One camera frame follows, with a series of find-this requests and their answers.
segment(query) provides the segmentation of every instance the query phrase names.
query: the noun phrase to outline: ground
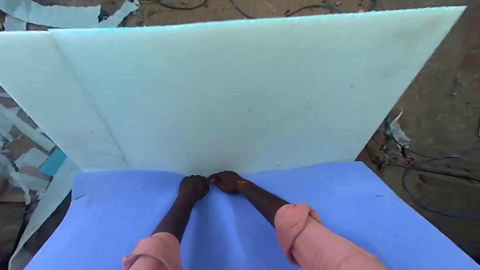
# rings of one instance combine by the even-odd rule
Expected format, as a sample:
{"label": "ground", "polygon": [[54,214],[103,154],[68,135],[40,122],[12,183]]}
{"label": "ground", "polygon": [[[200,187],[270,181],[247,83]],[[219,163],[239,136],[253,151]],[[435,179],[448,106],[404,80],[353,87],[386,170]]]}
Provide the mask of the ground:
{"label": "ground", "polygon": [[[103,9],[112,14],[123,0],[38,0],[38,2],[47,5],[76,6],[101,3]],[[479,1],[208,0],[206,5],[188,11],[167,8],[159,4],[158,0],[140,2],[140,9],[124,20],[124,26],[243,19],[245,15],[254,18],[282,17],[303,6],[319,3],[327,8],[305,9],[295,15],[330,13],[333,8],[343,12],[360,12],[469,4],[459,22],[391,112],[392,116],[396,116],[403,111],[399,123],[412,139],[410,150],[427,156],[460,157],[462,160],[420,162],[428,158],[409,151],[404,151],[402,155],[392,140],[385,139],[383,123],[379,123],[379,129],[359,154],[358,160],[369,165],[402,199],[470,256],[480,261]],[[162,0],[166,5],[184,8],[196,6],[201,2],[202,0]],[[36,25],[29,25],[29,28],[44,29]],[[21,147],[21,143],[13,146],[12,153],[16,153],[15,149]],[[39,248],[38,244],[31,243],[31,246],[35,246],[31,248],[32,250]]]}

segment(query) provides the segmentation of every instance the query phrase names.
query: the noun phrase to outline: foam sheet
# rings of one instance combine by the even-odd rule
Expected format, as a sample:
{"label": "foam sheet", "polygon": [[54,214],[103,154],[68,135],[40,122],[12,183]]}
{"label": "foam sheet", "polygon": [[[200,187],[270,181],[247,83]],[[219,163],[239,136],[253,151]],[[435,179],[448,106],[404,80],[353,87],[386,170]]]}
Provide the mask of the foam sheet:
{"label": "foam sheet", "polygon": [[[244,177],[291,203],[309,203],[325,226],[388,269],[479,268],[361,162]],[[79,174],[65,219],[25,270],[119,270],[122,256],[166,214],[182,178],[159,171]],[[192,211],[181,257],[186,270],[297,269],[264,217],[245,198],[215,187]]]}
{"label": "foam sheet", "polygon": [[349,161],[464,8],[8,32],[0,83],[84,171]]}

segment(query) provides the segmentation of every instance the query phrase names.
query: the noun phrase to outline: person's right hand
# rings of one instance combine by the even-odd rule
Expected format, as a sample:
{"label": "person's right hand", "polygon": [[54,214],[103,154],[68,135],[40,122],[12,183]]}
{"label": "person's right hand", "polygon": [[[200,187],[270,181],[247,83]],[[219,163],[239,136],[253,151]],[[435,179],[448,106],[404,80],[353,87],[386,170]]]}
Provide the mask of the person's right hand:
{"label": "person's right hand", "polygon": [[212,179],[213,184],[221,191],[230,194],[238,193],[241,182],[246,181],[236,172],[232,171],[214,173],[210,175],[209,179]]}

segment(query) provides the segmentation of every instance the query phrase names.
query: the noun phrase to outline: rolled-up sleeve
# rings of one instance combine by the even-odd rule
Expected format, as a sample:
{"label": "rolled-up sleeve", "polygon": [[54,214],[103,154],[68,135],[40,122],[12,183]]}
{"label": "rolled-up sleeve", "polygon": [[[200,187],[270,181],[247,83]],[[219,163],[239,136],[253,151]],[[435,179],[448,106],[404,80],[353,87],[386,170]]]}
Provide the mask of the rolled-up sleeve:
{"label": "rolled-up sleeve", "polygon": [[123,270],[181,270],[180,243],[170,233],[156,233],[140,240],[122,260]]}
{"label": "rolled-up sleeve", "polygon": [[322,225],[308,204],[288,204],[275,214],[282,250],[305,270],[386,270],[372,254]]}

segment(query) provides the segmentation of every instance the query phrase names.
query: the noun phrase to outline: orange thread bracelet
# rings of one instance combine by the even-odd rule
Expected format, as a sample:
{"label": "orange thread bracelet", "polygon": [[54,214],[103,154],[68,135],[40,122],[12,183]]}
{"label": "orange thread bracelet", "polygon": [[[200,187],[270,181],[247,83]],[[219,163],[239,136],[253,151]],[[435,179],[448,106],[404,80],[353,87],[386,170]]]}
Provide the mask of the orange thread bracelet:
{"label": "orange thread bracelet", "polygon": [[238,181],[238,182],[239,182],[239,184],[240,184],[240,185],[239,185],[239,192],[241,192],[243,185],[246,184],[246,183],[248,183],[248,182],[250,182],[250,181],[248,181],[248,180],[242,180],[242,181]]}

